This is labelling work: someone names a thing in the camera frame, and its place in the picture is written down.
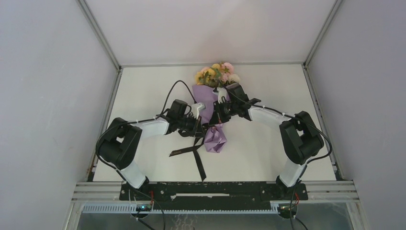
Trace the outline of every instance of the metal frame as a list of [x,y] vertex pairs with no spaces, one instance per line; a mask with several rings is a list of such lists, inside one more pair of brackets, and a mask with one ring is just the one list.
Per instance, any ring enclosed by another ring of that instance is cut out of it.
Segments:
[[[237,65],[253,65],[253,64],[301,64],[303,68],[303,72],[306,78],[306,82],[309,88],[309,91],[312,96],[312,100],[316,109],[317,117],[319,119],[321,128],[323,132],[328,134],[327,127],[324,123],[323,119],[323,112],[320,108],[318,103],[317,94],[313,88],[313,84],[311,81],[311,77],[308,72],[308,64],[312,60],[320,42],[323,40],[328,28],[330,27],[335,15],[337,14],[338,9],[342,5],[344,0],[336,0],[328,17],[326,18],[323,27],[321,28],[317,39],[315,40],[309,54],[306,57],[304,63],[291,63],[291,62],[274,62],[274,63],[238,63]],[[114,83],[114,87],[112,89],[112,94],[110,96],[110,100],[108,102],[104,120],[101,126],[100,133],[106,129],[108,125],[108,121],[110,118],[111,110],[113,107],[113,102],[115,96],[117,94],[121,74],[123,71],[123,67],[145,67],[145,65],[126,65],[120,66],[118,60],[116,59],[110,45],[108,44],[105,36],[102,33],[101,28],[97,24],[97,21],[92,14],[86,0],[77,0],[81,10],[83,11],[86,19],[88,20],[90,26],[92,27],[95,35],[97,36],[99,42],[105,49],[107,55],[109,56],[111,62],[113,63],[114,67],[117,69],[118,74],[116,76],[116,81]],[[196,64],[184,64],[182,66],[190,66]],[[147,66],[175,66],[175,65],[147,65]],[[340,163],[337,162],[337,157],[335,157],[334,153],[331,155],[331,162],[335,169],[336,177],[341,179],[340,174]],[[92,165],[90,166],[90,171],[88,173],[91,174],[91,168],[96,165],[97,159],[93,159]],[[348,212],[350,214],[350,219],[354,229],[369,229],[367,225],[367,221],[365,215],[363,213],[361,203],[355,188],[355,185],[352,181],[307,181],[303,182],[306,185],[307,192],[309,199],[302,200],[301,203],[346,203]],[[65,220],[64,229],[68,230],[75,230],[79,224],[80,215],[83,213],[128,213],[134,212],[134,207],[131,206],[129,201],[120,201],[119,195],[121,193],[121,182],[79,182],[76,185],[75,192],[73,194],[71,204],[69,206],[68,215]],[[268,210],[246,210],[246,211],[204,211],[204,213],[276,213],[276,207],[279,204],[286,204],[289,203],[288,200],[282,201],[270,201],[270,209]],[[173,211],[173,210],[164,210],[166,213],[185,213],[184,211]],[[152,210],[151,213],[160,213],[159,210]]]

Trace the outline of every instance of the black and white robotic arm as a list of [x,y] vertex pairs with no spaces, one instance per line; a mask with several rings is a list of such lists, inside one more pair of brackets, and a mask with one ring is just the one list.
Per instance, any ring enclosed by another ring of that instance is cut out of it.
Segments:
[[[214,103],[214,114],[209,126],[225,123],[234,115],[250,121],[256,121],[275,127],[279,124],[282,142],[288,160],[282,173],[276,179],[277,183],[289,188],[294,186],[303,175],[307,161],[318,154],[324,146],[320,134],[310,128],[315,126],[307,112],[300,112],[292,117],[286,117],[265,107],[254,107],[258,99],[248,99],[242,87],[235,83],[225,88],[215,89],[218,101]],[[140,140],[178,131],[183,137],[202,137],[204,135],[199,112],[205,109],[203,103],[191,105],[191,112],[185,114],[188,105],[175,100],[166,115],[160,114],[152,121],[129,124],[121,118],[116,118],[109,129],[99,139],[96,154],[103,162],[115,168],[123,179],[132,187],[138,189],[148,182],[147,177],[140,171],[134,161],[135,152]]]

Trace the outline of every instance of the purple wrapping paper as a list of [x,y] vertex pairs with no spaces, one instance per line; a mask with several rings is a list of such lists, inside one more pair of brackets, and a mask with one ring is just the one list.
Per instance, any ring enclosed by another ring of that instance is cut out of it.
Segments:
[[[205,85],[193,85],[192,90],[196,101],[206,106],[206,109],[200,112],[202,124],[208,123],[213,115],[213,102],[217,101],[217,95],[213,93],[213,88]],[[223,132],[223,124],[216,125],[207,130],[204,139],[204,146],[207,152],[220,152],[226,143],[227,139]]]

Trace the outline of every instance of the white wall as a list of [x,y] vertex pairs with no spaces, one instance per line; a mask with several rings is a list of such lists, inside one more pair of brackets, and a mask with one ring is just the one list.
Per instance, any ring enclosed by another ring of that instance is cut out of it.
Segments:
[[122,65],[303,62],[334,0],[88,0]]
[[406,1],[345,1],[310,65],[373,230],[404,229]]
[[2,0],[0,229],[61,229],[115,70],[74,0]]

